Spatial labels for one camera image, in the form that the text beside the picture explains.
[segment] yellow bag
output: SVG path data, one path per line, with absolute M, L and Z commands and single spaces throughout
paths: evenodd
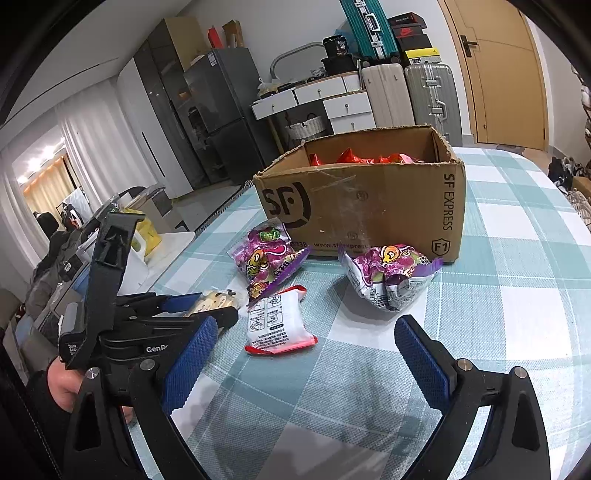
M 131 208 L 126 208 L 123 210 L 125 213 L 143 213 L 139 210 L 132 210 Z M 162 237 L 158 234 L 156 229 L 154 228 L 154 224 L 148 219 L 148 217 L 144 218 L 141 222 L 137 224 L 135 230 L 142 236 L 142 238 L 146 242 L 146 253 L 145 257 L 147 257 L 150 252 L 159 246 L 160 242 L 162 241 Z M 139 245 L 134 245 L 137 243 L 135 240 L 131 241 L 131 247 L 139 251 Z

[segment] black box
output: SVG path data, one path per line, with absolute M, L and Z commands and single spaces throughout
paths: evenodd
M 392 27 L 394 37 L 409 37 L 411 35 L 422 35 L 423 29 L 419 24 L 403 25 L 401 27 Z
M 409 12 L 407 14 L 397 15 L 396 17 L 388 18 L 388 23 L 391 27 L 400 27 L 410 23 L 421 25 L 421 28 L 427 28 L 427 24 L 420 15 Z
M 410 37 L 396 38 L 396 42 L 400 46 L 400 50 L 418 50 L 419 48 L 432 48 L 429 37 L 425 34 L 411 35 Z

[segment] hand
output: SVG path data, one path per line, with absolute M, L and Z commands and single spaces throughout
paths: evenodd
M 56 404 L 69 413 L 74 410 L 74 404 L 84 380 L 84 373 L 79 370 L 66 370 L 66 364 L 57 357 L 47 369 L 47 386 Z M 121 407 L 125 422 L 134 418 L 132 407 Z

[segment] wooden door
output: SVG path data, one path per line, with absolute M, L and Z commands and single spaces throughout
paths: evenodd
M 544 78 L 527 20 L 506 0 L 440 0 L 479 143 L 545 150 Z

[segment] blue rubber pad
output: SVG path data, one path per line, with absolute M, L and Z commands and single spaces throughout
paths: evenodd
M 201 297 L 202 293 L 189 293 L 186 295 L 175 295 L 166 299 L 160 309 L 168 313 L 186 312 Z
M 168 415 L 176 408 L 181 408 L 187 401 L 216 340 L 217 322 L 208 316 L 178 356 L 164 380 L 161 404 Z
M 396 322 L 394 338 L 429 406 L 445 413 L 451 398 L 447 375 L 403 317 Z

